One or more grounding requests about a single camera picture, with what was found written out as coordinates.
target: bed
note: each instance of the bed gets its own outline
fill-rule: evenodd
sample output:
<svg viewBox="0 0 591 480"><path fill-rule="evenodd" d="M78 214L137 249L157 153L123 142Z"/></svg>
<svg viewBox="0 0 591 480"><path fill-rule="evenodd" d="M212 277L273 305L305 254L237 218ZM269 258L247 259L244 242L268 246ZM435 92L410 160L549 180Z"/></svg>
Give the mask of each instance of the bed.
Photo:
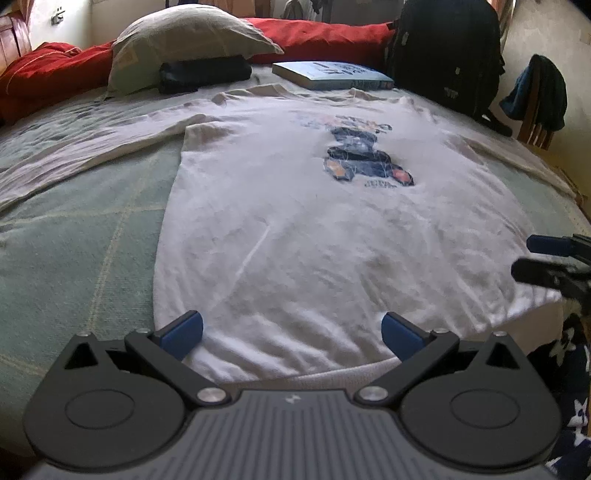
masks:
<svg viewBox="0 0 591 480"><path fill-rule="evenodd" d="M126 125L142 115L210 99L227 90L278 83L290 92L305 92L273 75L267 66L254 67L251 79L245 82L180 96L165 97L148 90L106 100L104 89L87 92L0 131L0 176L26 158L75 144L81 138ZM383 96L397 99L408 94L393 90L383 92ZM472 132L466 134L468 137L474 135L474 142L489 135L461 116L427 100L413 99L434 114L463 125L466 132ZM507 145L522 151L528 160L517 168L498 161L486 149L479 155L517 198L535 231L558 236L590 235L589 225L574 200L534 174L543 169L535 164L535 157L528 157L525 148L520 150L519 145L508 140L497 140L509 142ZM154 264L183 142L184 130L174 132L0 212L2 447L23 455L29 453L21 427L22 412L56 354L72 335L91 330L101 339L113 339L138 327L154 328ZM560 336L561 318L567 313L560 302L541 308L544 312L538 310L503 325L528 352ZM539 315L553 320L538 322ZM353 388L378 376L396 362L395 358L383 361L377 368L361 372L348 386ZM272 388L340 386L338 378L322 374L312 377L247 384Z"/></svg>

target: black pouch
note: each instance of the black pouch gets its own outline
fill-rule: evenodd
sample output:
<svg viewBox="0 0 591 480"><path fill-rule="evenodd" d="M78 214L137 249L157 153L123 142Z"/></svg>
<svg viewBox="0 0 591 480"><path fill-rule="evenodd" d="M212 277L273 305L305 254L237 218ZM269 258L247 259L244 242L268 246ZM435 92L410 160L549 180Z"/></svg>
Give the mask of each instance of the black pouch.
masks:
<svg viewBox="0 0 591 480"><path fill-rule="evenodd" d="M172 61L160 67L158 91L168 95L195 92L207 85L248 80L251 74L250 64L241 55Z"/></svg>

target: metal screw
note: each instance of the metal screw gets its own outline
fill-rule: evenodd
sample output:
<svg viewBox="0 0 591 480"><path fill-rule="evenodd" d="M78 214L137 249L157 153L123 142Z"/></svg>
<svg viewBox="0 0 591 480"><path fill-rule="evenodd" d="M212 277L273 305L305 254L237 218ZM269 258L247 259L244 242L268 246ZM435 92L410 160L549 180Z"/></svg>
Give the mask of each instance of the metal screw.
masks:
<svg viewBox="0 0 591 480"><path fill-rule="evenodd" d="M388 398L388 390L377 386L363 387L359 390L359 397L365 401L382 401Z"/></svg>
<svg viewBox="0 0 591 480"><path fill-rule="evenodd" d="M218 387L202 388L197 393L197 398L204 403L219 403L226 399L226 392Z"/></svg>

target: graphic print on shirt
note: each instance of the graphic print on shirt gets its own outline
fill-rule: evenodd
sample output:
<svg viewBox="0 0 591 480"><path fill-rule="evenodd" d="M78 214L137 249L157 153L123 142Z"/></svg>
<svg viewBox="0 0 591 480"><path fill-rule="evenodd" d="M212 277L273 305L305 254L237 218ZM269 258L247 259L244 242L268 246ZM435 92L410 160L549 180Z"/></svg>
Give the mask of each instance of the graphic print on shirt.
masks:
<svg viewBox="0 0 591 480"><path fill-rule="evenodd" d="M336 115L332 118L301 119L305 127L326 128L333 134L338 145L329 147L324 159L324 169L336 180L351 181L356 175L393 179L404 187L414 185L413 177L390 156L375 148L377 134L392 131L388 124ZM370 180L365 183L372 188L395 188L397 185L384 180Z"/></svg>

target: backpack strap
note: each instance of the backpack strap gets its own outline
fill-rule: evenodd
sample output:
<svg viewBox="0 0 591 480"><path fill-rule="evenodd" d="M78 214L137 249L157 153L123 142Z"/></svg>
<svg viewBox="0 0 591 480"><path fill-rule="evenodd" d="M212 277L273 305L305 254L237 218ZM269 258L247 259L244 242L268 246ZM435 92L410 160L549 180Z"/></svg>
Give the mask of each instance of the backpack strap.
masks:
<svg viewBox="0 0 591 480"><path fill-rule="evenodd" d="M486 109L486 112L475 119L479 124L484 125L485 127L488 127L498 134L504 135L505 137L510 137L513 135L513 130L511 127L505 125L497 117L495 117L490 108Z"/></svg>

